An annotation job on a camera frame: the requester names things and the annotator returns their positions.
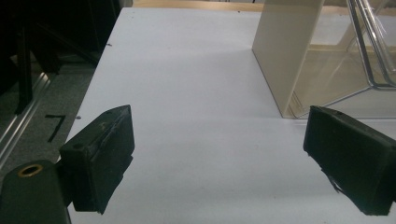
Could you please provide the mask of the dark stand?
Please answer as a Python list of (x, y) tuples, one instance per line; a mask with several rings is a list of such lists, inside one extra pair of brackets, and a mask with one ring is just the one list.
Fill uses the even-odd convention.
[(31, 55), (44, 72), (57, 73), (61, 63), (37, 23), (21, 20), (16, 27), (19, 102), (15, 113), (19, 115), (33, 100)]

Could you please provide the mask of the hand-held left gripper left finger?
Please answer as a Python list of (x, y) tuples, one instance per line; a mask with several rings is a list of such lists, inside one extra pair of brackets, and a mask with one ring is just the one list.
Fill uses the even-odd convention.
[(104, 213), (133, 160), (134, 129), (129, 105), (99, 115), (60, 149), (71, 173), (72, 203), (79, 212)]

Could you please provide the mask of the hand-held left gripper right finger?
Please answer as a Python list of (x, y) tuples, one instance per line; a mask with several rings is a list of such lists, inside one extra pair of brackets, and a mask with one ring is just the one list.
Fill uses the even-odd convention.
[(396, 203), (396, 140), (340, 111), (313, 105), (304, 151), (363, 214), (386, 216)]

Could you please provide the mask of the metal floor rail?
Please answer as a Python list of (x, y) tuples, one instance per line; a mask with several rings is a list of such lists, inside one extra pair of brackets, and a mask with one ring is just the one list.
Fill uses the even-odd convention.
[(33, 85), (33, 99), (19, 115), (14, 115), (6, 129), (0, 132), (0, 169), (4, 166), (10, 153), (17, 145), (21, 135), (30, 123), (43, 96), (50, 86), (50, 78), (41, 73)]

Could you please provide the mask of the cream box with clear door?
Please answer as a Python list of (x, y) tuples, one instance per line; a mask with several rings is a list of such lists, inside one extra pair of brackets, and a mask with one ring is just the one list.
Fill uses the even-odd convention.
[(396, 0), (265, 0), (252, 50), (284, 118), (396, 119)]

